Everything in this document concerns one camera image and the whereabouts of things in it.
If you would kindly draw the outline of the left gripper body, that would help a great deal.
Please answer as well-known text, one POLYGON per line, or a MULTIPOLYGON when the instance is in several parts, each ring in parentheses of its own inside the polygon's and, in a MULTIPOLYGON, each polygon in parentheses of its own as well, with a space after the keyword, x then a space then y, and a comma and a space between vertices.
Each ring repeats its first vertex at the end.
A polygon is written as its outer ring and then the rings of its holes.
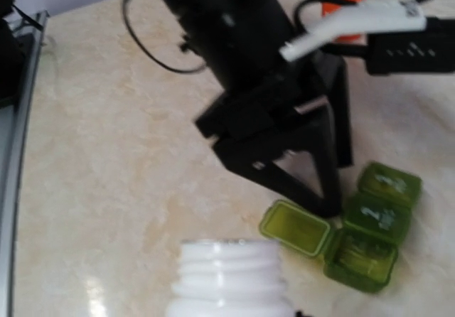
POLYGON ((257 86, 224 92, 195 120, 218 143, 306 146, 331 143, 327 86, 315 72, 266 76, 257 86))

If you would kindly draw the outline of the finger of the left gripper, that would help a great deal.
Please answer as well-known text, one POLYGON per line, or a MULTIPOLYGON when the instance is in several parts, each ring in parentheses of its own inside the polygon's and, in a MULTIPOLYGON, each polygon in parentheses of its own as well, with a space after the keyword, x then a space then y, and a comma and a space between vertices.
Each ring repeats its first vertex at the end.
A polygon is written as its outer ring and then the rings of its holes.
POLYGON ((342 211, 331 110, 326 105, 275 119, 270 128, 240 140, 223 137, 213 151, 230 172, 283 195, 310 213, 330 218, 342 211), (322 196, 276 165, 287 151, 311 155, 322 196))
POLYGON ((339 168, 353 165, 348 69, 341 56, 317 52, 312 59, 317 93, 326 95, 331 106, 333 135, 339 168))

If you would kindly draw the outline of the small white pill bottle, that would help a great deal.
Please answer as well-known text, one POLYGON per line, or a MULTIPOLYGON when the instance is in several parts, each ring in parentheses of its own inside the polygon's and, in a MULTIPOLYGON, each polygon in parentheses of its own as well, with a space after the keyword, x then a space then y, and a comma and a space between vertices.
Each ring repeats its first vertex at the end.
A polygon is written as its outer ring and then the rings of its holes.
POLYGON ((267 240, 181 243, 166 316, 294 316, 279 245, 267 240))

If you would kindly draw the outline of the green pill organizer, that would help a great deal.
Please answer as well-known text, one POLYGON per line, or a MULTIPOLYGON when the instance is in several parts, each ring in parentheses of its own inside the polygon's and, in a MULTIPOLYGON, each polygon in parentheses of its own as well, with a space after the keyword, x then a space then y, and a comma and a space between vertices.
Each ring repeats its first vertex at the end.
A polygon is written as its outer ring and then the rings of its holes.
POLYGON ((322 258, 328 278, 376 294, 390 283, 421 194, 420 176, 371 162, 346 201, 340 227, 277 200, 264 214, 259 231, 308 258, 322 258))

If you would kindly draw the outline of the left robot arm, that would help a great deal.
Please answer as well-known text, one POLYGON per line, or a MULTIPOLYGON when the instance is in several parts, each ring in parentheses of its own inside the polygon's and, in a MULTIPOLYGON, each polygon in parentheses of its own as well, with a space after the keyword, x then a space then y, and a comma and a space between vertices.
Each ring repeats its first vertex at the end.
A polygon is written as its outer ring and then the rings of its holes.
POLYGON ((301 29, 278 0, 162 1, 181 49, 204 61, 191 74, 209 69, 223 88, 195 121, 221 164, 319 217, 339 215, 338 171, 353 162, 345 60, 317 50, 285 62, 279 49, 301 29))

